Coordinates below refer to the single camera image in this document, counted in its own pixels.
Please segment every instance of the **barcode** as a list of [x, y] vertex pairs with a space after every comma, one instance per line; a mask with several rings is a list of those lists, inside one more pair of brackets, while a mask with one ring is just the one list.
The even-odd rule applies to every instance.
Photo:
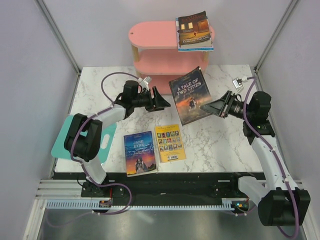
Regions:
[[177, 158], [178, 158], [178, 155], [168, 156], [168, 160], [173, 160], [173, 159], [177, 159]]

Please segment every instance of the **book on shelf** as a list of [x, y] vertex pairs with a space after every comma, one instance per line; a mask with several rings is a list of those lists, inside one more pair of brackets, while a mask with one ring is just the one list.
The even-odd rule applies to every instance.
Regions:
[[186, 125], [209, 116], [200, 106], [212, 102], [200, 67], [169, 82], [181, 124]]
[[163, 163], [186, 159], [184, 143], [178, 124], [155, 127], [160, 159]]
[[206, 11], [175, 19], [178, 51], [213, 51]]
[[151, 131], [125, 135], [124, 150], [128, 177], [157, 172]]

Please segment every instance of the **jane eyre book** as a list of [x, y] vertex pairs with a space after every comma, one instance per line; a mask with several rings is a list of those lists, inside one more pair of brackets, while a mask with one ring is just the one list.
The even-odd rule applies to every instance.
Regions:
[[204, 43], [202, 47], [211, 47], [211, 34], [206, 11], [178, 17], [179, 45]]
[[201, 105], [212, 101], [200, 67], [187, 75], [170, 81], [169, 86], [182, 125], [210, 115], [210, 113], [200, 109]]
[[151, 131], [124, 136], [124, 150], [128, 177], [157, 172]]

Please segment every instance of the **pink shelf tier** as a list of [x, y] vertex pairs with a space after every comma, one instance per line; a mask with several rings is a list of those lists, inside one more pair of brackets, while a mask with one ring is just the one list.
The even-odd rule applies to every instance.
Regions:
[[185, 75], [200, 66], [205, 70], [208, 61], [201, 51], [179, 52], [176, 49], [146, 49], [134, 62], [138, 72], [145, 75]]
[[169, 82], [175, 80], [182, 75], [148, 75], [152, 78], [152, 81], [149, 84], [149, 88], [156, 86], [156, 89], [159, 91], [161, 95], [172, 95]]
[[[177, 49], [176, 21], [145, 21], [134, 25], [129, 33], [131, 44], [141, 49]], [[210, 26], [211, 39], [215, 31]]]

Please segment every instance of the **wooden shelf leg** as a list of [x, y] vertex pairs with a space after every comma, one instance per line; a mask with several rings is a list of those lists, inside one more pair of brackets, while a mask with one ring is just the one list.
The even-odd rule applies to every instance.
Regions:
[[208, 61], [208, 58], [209, 58], [209, 52], [208, 52], [208, 51], [205, 51], [205, 52], [203, 53], [203, 61], [204, 61], [204, 62]]
[[137, 76], [138, 78], [142, 78], [142, 74], [141, 74], [140, 72], [138, 72], [137, 70], [135, 70], [135, 73], [136, 73], [136, 76]]
[[132, 53], [133, 53], [133, 60], [135, 62], [139, 62], [139, 50], [137, 47], [131, 45], [131, 48], [132, 48]]
[[[205, 51], [203, 52], [203, 61], [207, 62], [209, 60], [209, 52]], [[202, 73], [205, 74], [206, 70], [205, 69], [201, 69]]]

